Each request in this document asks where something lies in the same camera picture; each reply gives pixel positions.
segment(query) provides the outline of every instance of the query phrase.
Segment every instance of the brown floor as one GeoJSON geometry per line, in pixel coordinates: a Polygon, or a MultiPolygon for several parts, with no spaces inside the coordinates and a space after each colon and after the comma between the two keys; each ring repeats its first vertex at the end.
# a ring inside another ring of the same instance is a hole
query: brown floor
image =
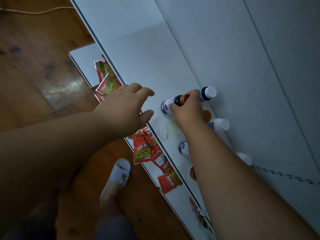
{"type": "MultiPolygon", "coordinates": [[[[42,11],[69,0],[0,0],[0,7],[42,11]]],[[[77,13],[0,12],[0,131],[92,111],[98,104],[67,55],[93,42],[77,13]]],[[[94,154],[60,195],[58,239],[89,239],[99,196],[115,161],[131,159],[121,139],[94,154]]],[[[189,239],[189,235],[140,165],[132,167],[120,204],[140,239],[189,239]]]]}

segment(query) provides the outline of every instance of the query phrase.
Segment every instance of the white bottle cap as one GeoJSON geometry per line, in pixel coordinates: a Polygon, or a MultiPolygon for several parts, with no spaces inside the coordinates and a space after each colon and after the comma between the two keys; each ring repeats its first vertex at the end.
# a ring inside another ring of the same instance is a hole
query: white bottle cap
{"type": "Polygon", "coordinates": [[[238,157],[240,157],[242,159],[242,161],[244,161],[247,165],[252,165],[252,157],[250,157],[247,154],[244,154],[243,152],[237,152],[236,153],[238,155],[238,157]]]}
{"type": "Polygon", "coordinates": [[[230,127],[230,123],[227,119],[217,118],[213,120],[213,126],[215,130],[226,131],[230,127]]]}
{"type": "Polygon", "coordinates": [[[217,90],[215,87],[210,86],[204,90],[204,94],[208,99],[214,98],[217,95],[217,90]]]}

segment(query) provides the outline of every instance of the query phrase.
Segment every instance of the white cable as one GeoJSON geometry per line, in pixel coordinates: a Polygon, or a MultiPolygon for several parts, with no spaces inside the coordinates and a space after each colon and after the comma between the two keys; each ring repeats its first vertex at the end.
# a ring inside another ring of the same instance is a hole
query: white cable
{"type": "Polygon", "coordinates": [[[58,9],[75,9],[75,8],[74,7],[55,7],[55,8],[43,11],[43,12],[25,12],[25,11],[18,11],[18,10],[6,9],[6,8],[0,7],[0,11],[22,13],[22,14],[33,14],[33,15],[44,14],[44,13],[52,12],[52,11],[55,11],[58,9]]]}

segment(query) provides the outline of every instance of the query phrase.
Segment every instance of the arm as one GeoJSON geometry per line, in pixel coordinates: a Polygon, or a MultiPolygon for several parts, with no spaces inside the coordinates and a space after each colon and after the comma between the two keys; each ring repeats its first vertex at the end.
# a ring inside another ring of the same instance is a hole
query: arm
{"type": "Polygon", "coordinates": [[[311,226],[210,129],[199,91],[170,105],[189,145],[199,188],[218,239],[319,239],[311,226]]]}
{"type": "Polygon", "coordinates": [[[0,236],[97,150],[146,124],[153,111],[140,111],[153,95],[124,85],[93,112],[0,133],[0,236]]]}

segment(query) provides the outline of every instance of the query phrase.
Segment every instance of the dark spot on floor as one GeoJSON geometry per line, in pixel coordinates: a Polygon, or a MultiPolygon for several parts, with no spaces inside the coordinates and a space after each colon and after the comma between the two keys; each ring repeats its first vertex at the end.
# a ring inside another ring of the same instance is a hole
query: dark spot on floor
{"type": "Polygon", "coordinates": [[[67,64],[69,67],[73,67],[73,63],[72,63],[70,60],[67,60],[67,61],[66,61],[66,64],[67,64]]]}
{"type": "Polygon", "coordinates": [[[54,63],[50,63],[46,65],[45,68],[48,70],[54,70],[56,68],[56,65],[54,63]]]}
{"type": "Polygon", "coordinates": [[[9,48],[10,53],[12,54],[17,54],[21,52],[21,48],[19,46],[16,45],[11,45],[9,48]]]}
{"type": "Polygon", "coordinates": [[[75,237],[75,236],[78,236],[79,234],[80,234],[80,233],[78,232],[78,230],[73,227],[73,228],[70,228],[70,229],[68,230],[68,233],[67,233],[66,236],[67,236],[68,238],[73,238],[73,237],[75,237]]]}

